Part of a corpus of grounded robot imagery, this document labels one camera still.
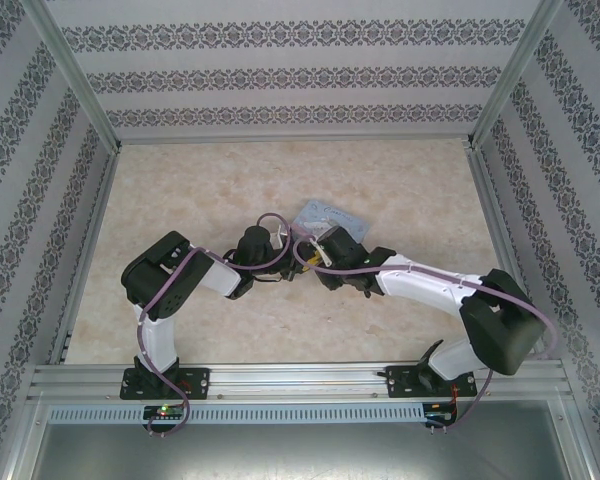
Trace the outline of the blue plastic snack packet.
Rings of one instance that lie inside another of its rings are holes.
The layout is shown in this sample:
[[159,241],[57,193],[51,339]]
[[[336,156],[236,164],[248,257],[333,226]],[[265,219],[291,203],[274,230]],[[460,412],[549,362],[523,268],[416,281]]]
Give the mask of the blue plastic snack packet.
[[306,203],[291,226],[295,231],[311,234],[316,239],[333,227],[342,227],[358,243],[363,241],[370,228],[365,220],[315,199]]

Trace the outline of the right controller circuit board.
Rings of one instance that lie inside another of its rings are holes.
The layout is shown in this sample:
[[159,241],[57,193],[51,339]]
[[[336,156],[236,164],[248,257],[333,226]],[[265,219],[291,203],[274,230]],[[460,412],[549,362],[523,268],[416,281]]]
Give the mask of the right controller circuit board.
[[434,428],[450,427],[458,416],[458,408],[455,402],[450,403],[425,403],[423,405],[425,423]]

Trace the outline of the controller circuit board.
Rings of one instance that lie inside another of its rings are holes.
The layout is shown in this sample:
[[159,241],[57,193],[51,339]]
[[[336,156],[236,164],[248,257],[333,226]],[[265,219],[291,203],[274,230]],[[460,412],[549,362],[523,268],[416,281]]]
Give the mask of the controller circuit board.
[[425,403],[423,405],[425,423],[434,428],[450,427],[458,416],[458,408],[455,402],[450,403]]
[[145,406],[142,419],[144,423],[151,422],[164,423],[166,425],[175,425],[182,421],[185,416],[185,409],[180,405],[157,405]]

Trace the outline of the left controller circuit board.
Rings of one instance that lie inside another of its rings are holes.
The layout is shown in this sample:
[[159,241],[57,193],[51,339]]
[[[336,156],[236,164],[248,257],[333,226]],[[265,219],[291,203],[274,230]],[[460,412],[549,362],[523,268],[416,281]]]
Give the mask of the left controller circuit board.
[[145,406],[142,419],[144,423],[151,422],[164,423],[166,425],[175,425],[182,421],[185,416],[185,409],[180,405],[157,405]]

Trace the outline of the grey metal panel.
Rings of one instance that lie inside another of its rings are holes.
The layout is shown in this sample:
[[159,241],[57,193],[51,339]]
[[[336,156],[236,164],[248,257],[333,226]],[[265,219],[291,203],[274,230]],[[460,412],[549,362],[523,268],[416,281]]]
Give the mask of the grey metal panel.
[[458,427],[199,424],[154,439],[116,406],[38,406],[7,480],[600,480],[564,401],[484,401]]

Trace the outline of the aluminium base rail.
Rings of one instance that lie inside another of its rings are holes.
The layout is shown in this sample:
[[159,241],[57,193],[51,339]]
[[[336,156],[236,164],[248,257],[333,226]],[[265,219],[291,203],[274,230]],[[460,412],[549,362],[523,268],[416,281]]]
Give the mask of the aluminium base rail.
[[[382,363],[211,364],[208,403],[369,403],[389,398]],[[124,365],[48,365],[33,371],[25,399],[47,404],[120,400]],[[514,376],[495,374],[483,396],[496,400],[569,398],[560,361],[528,361]]]

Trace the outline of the aluminium side rail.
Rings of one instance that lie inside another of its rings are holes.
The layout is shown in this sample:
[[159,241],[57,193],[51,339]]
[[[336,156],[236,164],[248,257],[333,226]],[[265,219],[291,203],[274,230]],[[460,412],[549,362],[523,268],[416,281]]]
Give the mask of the aluminium side rail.
[[121,148],[118,148],[109,155],[106,169],[102,172],[98,184],[97,195],[94,198],[94,203],[90,210],[86,230],[82,239],[81,250],[76,258],[69,290],[60,311],[57,328],[52,338],[51,349],[49,350],[47,360],[45,361],[47,365],[61,364],[66,358],[66,350],[68,349],[67,343],[71,341],[71,335],[86,287],[89,270],[93,261],[99,232],[119,161],[120,150]]
[[532,299],[519,268],[498,196],[481,152],[468,146],[465,148],[465,153],[498,264],[516,280],[527,297]]

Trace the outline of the aluminium frame post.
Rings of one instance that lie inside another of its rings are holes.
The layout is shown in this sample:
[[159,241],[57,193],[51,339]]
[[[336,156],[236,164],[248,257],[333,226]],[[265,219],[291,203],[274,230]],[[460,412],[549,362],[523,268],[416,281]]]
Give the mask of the aluminium frame post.
[[473,131],[468,135],[465,142],[467,149],[475,150],[484,143],[562,3],[563,0],[539,0]]
[[19,0],[108,152],[121,141],[45,0]]

